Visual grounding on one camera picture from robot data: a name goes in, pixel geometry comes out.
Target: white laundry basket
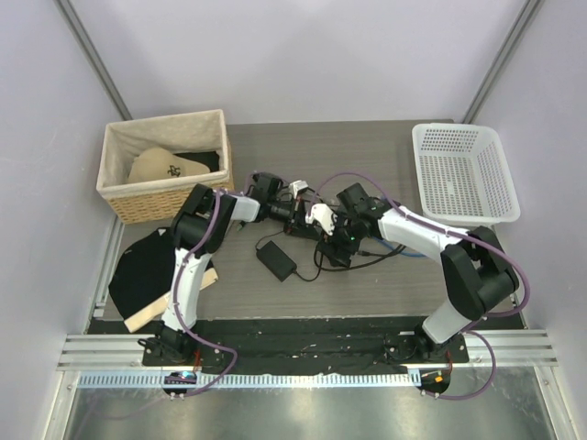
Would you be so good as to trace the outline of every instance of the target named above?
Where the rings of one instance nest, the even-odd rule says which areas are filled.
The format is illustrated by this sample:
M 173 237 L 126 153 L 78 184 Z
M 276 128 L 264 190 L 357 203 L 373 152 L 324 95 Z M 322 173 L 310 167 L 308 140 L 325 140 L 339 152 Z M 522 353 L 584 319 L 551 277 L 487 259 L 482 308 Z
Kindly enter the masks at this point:
M 412 130 L 424 215 L 453 226 L 514 222 L 520 206 L 497 132 L 419 124 Z

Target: white enclosure wall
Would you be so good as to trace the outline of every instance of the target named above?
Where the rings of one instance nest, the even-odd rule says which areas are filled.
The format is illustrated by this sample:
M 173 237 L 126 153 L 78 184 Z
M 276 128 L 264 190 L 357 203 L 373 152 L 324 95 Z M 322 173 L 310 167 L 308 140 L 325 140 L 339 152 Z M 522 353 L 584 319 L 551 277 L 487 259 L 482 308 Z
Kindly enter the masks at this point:
M 0 3 L 2 438 L 37 439 L 68 333 L 80 333 L 110 208 L 95 178 L 117 120 L 57 8 Z
M 461 120 L 524 0 L 72 0 L 134 117 Z
M 571 392 L 587 414 L 587 3 L 545 2 L 476 123 L 495 128 L 522 216 L 499 228 L 526 268 L 529 323 L 546 328 Z M 578 420 L 587 435 L 584 420 Z

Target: power adapter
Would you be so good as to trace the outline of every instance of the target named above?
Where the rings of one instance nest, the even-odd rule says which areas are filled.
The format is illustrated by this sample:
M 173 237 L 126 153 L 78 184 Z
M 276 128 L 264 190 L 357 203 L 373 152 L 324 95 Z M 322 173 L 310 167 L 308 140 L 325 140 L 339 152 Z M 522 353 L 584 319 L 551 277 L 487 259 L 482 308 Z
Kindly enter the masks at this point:
M 257 258 L 281 282 L 297 270 L 297 264 L 273 241 L 257 249 Z

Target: woven basket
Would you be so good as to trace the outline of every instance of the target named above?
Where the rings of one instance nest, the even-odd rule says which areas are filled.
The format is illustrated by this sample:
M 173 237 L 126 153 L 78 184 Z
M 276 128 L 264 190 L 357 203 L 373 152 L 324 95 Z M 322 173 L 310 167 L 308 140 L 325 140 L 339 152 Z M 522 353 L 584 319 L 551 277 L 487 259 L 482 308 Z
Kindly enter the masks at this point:
M 219 171 L 126 184 L 133 160 L 146 149 L 172 153 L 216 151 Z M 106 126 L 97 191 L 125 225 L 174 217 L 197 183 L 234 189 L 222 110 L 115 122 Z

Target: gray tabletop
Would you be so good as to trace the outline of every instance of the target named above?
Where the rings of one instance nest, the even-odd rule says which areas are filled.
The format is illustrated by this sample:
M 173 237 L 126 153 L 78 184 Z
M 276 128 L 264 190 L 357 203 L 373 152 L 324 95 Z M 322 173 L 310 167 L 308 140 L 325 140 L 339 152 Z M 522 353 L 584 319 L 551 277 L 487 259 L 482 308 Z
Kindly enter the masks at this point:
M 287 180 L 302 179 L 316 187 L 339 171 L 369 174 L 395 200 L 415 212 L 421 204 L 415 176 L 412 127 L 429 121 L 336 122 L 229 126 L 234 175 L 241 189 L 251 171 L 270 171 Z M 327 199 L 357 182 L 355 177 L 332 181 L 322 194 Z M 379 193 L 362 182 L 368 193 Z M 158 224 L 125 228 L 121 250 L 152 232 Z M 446 299 L 439 265 L 426 258 L 398 256 L 366 269 L 322 273 L 315 282 L 295 276 L 279 282 L 255 257 L 260 237 L 277 232 L 272 220 L 231 228 L 214 255 L 219 281 L 200 293 L 198 316 L 213 318 L 277 318 L 311 316 L 423 315 Z M 273 240 L 307 278 L 316 274 L 315 244 L 300 238 Z M 384 252 L 376 242 L 363 247 Z M 370 258 L 355 257 L 355 263 Z M 111 301 L 104 319 L 120 319 Z

